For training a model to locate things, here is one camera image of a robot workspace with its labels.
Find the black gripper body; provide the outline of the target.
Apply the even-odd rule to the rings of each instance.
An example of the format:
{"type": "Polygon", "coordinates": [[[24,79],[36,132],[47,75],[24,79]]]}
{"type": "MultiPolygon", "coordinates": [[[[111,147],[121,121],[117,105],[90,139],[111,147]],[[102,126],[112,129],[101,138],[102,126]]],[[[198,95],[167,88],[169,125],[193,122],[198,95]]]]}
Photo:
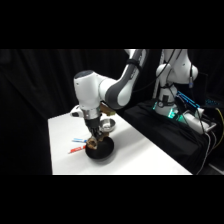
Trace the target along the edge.
{"type": "Polygon", "coordinates": [[[85,124],[91,133],[97,132],[99,130],[100,118],[85,119],[85,124]]]}

